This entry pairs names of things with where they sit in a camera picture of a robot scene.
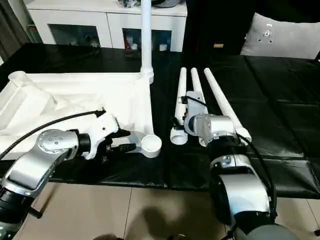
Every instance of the white clamp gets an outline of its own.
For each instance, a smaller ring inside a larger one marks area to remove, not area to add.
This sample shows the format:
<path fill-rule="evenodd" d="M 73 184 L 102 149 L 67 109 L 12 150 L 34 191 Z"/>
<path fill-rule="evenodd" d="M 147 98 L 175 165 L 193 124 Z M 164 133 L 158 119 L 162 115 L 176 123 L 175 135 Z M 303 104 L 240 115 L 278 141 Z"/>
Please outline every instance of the white clamp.
<path fill-rule="evenodd" d="M 84 152 L 82 155 L 85 159 L 93 159 L 97 154 L 97 148 L 106 137 L 119 130 L 116 118 L 108 113 L 104 113 L 98 117 L 86 131 L 90 137 L 90 152 Z"/>

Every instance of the black tablecloth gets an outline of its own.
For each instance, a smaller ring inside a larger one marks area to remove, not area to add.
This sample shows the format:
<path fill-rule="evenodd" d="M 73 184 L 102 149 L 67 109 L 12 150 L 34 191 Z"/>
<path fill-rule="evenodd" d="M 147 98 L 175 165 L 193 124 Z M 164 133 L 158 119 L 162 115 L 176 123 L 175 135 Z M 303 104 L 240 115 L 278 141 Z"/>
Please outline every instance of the black tablecloth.
<path fill-rule="evenodd" d="M 196 137 L 186 145 L 171 144 L 181 53 L 153 53 L 151 89 L 155 134 L 162 139 L 159 157 L 112 156 L 105 164 L 82 158 L 58 166 L 54 182 L 206 191 L 209 163 Z M 220 114 L 203 68 L 209 67 L 242 124 L 251 133 L 281 197 L 320 199 L 320 63 L 316 60 L 217 56 L 198 64 L 209 112 Z M 27 44 L 0 67 L 0 89 L 14 71 L 26 73 L 139 72 L 138 55 L 124 50 Z M 191 89 L 190 73 L 187 88 Z M 259 162 L 252 164 L 263 176 Z M 13 161 L 0 162 L 0 175 Z"/>

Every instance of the white cylindrical tube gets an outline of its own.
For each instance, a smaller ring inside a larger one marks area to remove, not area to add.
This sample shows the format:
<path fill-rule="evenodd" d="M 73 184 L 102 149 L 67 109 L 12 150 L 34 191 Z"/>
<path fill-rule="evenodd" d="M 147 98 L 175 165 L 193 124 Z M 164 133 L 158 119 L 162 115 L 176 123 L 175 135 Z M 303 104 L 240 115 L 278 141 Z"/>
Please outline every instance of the white cylindrical tube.
<path fill-rule="evenodd" d="M 180 70 L 180 78 L 178 83 L 178 93 L 176 96 L 174 116 L 178 119 L 180 125 L 184 125 L 183 116 L 186 112 L 186 105 L 182 103 L 181 97 L 187 92 L 187 69 L 182 67 Z"/>
<path fill-rule="evenodd" d="M 182 103 L 181 97 L 186 95 L 187 91 L 187 69 L 182 67 L 180 70 L 180 78 L 178 83 L 178 93 L 176 96 L 174 117 L 180 125 L 184 125 L 183 116 L 186 112 L 186 105 Z M 175 145 L 183 145 L 188 141 L 188 134 L 183 129 L 172 128 L 170 132 L 170 140 Z"/>
<path fill-rule="evenodd" d="M 151 0 L 141 0 L 141 74 L 149 78 L 150 84 L 154 81 L 151 49 Z"/>
<path fill-rule="evenodd" d="M 216 99 L 216 102 L 219 105 L 219 108 L 220 108 L 222 114 L 224 116 L 228 116 L 232 120 L 234 128 L 238 134 L 242 135 L 243 137 L 245 137 L 251 141 L 251 136 L 250 136 L 248 130 L 246 130 L 242 126 L 241 122 L 239 121 L 239 118 L 237 117 L 236 113 L 232 109 L 224 92 L 220 88 L 217 80 L 215 79 L 215 77 L 212 74 L 212 72 L 210 71 L 210 69 L 209 68 L 204 69 L 204 74 L 209 82 L 209 85 L 211 87 L 213 95 Z"/>
<path fill-rule="evenodd" d="M 192 86 L 193 86 L 193 90 L 196 91 L 196 92 L 199 92 L 201 93 L 202 95 L 202 101 L 204 103 L 206 103 L 206 99 L 205 99 L 205 95 L 204 95 L 204 91 L 202 90 L 202 87 L 201 87 L 201 83 L 200 83 L 200 78 L 199 78 L 199 75 L 198 75 L 198 71 L 195 67 L 193 67 L 191 69 L 191 78 L 192 78 Z M 207 114 L 208 113 L 208 109 L 205 108 L 205 111 L 204 111 L 204 114 Z M 199 144 L 203 147 L 206 146 L 206 143 L 205 143 L 205 140 L 202 138 L 202 137 L 199 137 Z"/>

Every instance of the tile floor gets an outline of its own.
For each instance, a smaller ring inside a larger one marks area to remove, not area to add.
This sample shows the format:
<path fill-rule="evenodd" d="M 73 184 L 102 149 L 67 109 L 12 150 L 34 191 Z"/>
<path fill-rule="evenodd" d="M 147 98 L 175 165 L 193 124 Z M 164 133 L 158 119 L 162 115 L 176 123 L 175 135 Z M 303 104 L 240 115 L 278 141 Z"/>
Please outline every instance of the tile floor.
<path fill-rule="evenodd" d="M 125 240 L 165 240 L 174 233 L 220 240 L 225 235 L 206 193 L 49 183 L 34 206 L 45 210 L 42 219 L 28 216 L 15 240 L 98 240 L 109 233 Z M 279 198 L 278 215 L 277 222 L 300 240 L 317 239 L 320 200 Z"/>

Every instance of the white cabinet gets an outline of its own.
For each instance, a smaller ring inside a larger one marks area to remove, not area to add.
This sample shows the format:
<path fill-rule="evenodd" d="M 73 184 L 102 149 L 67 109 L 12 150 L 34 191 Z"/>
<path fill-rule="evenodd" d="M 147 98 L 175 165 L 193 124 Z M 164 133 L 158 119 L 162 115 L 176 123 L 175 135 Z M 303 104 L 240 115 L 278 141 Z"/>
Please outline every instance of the white cabinet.
<path fill-rule="evenodd" d="M 141 48 L 141 9 L 124 8 L 118 0 L 24 0 L 45 44 L 105 48 Z M 186 3 L 152 8 L 152 49 L 181 52 Z"/>

